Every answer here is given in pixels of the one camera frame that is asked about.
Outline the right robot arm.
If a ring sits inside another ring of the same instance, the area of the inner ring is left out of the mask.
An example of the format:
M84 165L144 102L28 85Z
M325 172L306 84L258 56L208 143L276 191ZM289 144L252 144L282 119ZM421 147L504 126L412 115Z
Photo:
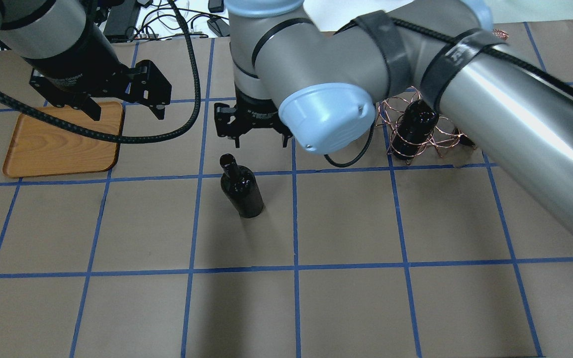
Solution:
M330 37L301 0L224 5L236 87L271 100L303 149L346 147L414 87L573 234L573 88L495 36L483 1L414 0Z

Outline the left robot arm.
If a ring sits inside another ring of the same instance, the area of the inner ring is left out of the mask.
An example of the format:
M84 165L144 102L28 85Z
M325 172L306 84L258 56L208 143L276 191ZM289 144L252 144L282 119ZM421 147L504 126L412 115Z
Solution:
M0 0L0 41L32 67L30 86L52 106L98 121L96 99L112 97L164 119L168 79L150 60L122 63L77 0Z

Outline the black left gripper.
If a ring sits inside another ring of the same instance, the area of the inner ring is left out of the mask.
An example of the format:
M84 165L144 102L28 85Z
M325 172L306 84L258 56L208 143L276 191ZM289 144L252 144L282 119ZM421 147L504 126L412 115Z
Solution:
M171 100L172 84L152 61L127 67L90 20L70 48L52 57L30 58L29 64L36 71L30 85L51 105L78 108L93 121L101 118L97 97L148 106L158 120L164 120Z

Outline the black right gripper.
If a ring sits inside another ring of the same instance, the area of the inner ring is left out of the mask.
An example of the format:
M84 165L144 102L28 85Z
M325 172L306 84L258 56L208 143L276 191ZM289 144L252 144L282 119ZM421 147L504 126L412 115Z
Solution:
M282 147L286 149L291 130L279 118L279 111L271 100L245 100L239 98L234 106L217 102L214 104L214 124L219 137L234 140L240 148L240 137L252 129L274 129L282 136Z

